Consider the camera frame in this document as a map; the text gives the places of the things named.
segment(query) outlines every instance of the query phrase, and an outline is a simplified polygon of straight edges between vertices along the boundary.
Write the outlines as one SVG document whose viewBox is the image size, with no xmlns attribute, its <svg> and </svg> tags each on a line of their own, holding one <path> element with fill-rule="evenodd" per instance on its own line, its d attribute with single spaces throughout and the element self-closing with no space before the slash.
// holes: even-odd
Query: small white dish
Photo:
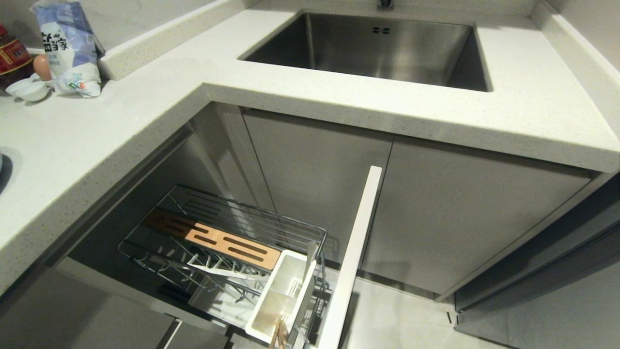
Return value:
<svg viewBox="0 0 620 349">
<path fill-rule="evenodd" d="M 44 81 L 47 87 L 54 88 L 54 80 L 45 81 L 41 79 L 41 77 L 37 73 L 33 73 L 32 75 L 30 75 L 30 79 L 33 83 L 36 83 L 37 81 Z"/>
<path fill-rule="evenodd" d="M 25 87 L 27 87 L 28 85 L 32 83 L 33 81 L 31 78 L 16 81 L 15 83 L 10 84 L 9 87 L 6 88 L 6 93 L 10 94 L 13 97 L 19 97 L 17 93 L 21 89 L 24 89 Z"/>
<path fill-rule="evenodd" d="M 50 88 L 47 87 L 45 81 L 37 81 L 36 83 L 31 83 L 30 86 L 20 89 L 17 92 L 17 97 L 28 102 L 37 102 L 47 97 L 49 92 Z"/>
</svg>

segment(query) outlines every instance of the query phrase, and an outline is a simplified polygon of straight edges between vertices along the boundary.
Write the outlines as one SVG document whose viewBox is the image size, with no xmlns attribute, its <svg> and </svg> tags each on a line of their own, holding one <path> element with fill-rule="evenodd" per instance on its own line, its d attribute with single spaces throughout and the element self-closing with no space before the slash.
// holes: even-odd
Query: soy sauce bottle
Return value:
<svg viewBox="0 0 620 349">
<path fill-rule="evenodd" d="M 5 90 L 10 84 L 29 78 L 34 72 L 32 57 L 26 48 L 0 23 L 0 89 Z"/>
</svg>

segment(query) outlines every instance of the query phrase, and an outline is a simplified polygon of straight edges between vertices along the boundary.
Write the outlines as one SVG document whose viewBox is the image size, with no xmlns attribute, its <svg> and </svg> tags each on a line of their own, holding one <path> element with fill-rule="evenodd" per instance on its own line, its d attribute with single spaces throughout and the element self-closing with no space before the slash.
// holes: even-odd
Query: flour bag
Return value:
<svg viewBox="0 0 620 349">
<path fill-rule="evenodd" d="M 56 92 L 101 94 L 96 38 L 82 6 L 72 0 L 41 0 L 30 8 L 41 28 Z"/>
</svg>

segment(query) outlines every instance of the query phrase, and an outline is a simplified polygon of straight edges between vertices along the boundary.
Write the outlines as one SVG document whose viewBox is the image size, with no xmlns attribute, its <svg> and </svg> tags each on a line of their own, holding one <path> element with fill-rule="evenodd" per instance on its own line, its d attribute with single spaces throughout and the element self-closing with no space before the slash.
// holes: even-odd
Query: gray cabinet door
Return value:
<svg viewBox="0 0 620 349">
<path fill-rule="evenodd" d="M 341 263 L 368 168 L 386 167 L 392 137 L 271 112 L 244 116 L 276 211 L 327 229 L 325 257 Z"/>
<path fill-rule="evenodd" d="M 522 349 L 617 348 L 618 288 L 620 263 L 498 312 L 505 316 L 507 344 Z"/>
<path fill-rule="evenodd" d="M 583 170 L 397 138 L 362 268 L 442 294 L 589 181 Z"/>
<path fill-rule="evenodd" d="M 174 320 L 56 270 L 16 299 L 0 318 L 0 348 L 152 349 Z"/>
</svg>

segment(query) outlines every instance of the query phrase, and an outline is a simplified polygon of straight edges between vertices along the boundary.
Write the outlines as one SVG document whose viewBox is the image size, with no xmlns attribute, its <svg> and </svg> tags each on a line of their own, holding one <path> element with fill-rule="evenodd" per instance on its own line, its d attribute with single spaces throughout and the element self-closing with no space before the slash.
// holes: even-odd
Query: egg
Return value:
<svg viewBox="0 0 620 349">
<path fill-rule="evenodd" d="M 39 77 L 41 77 L 41 80 L 51 80 L 50 62 L 47 60 L 47 55 L 36 56 L 32 62 L 32 66 L 35 68 L 35 72 Z"/>
</svg>

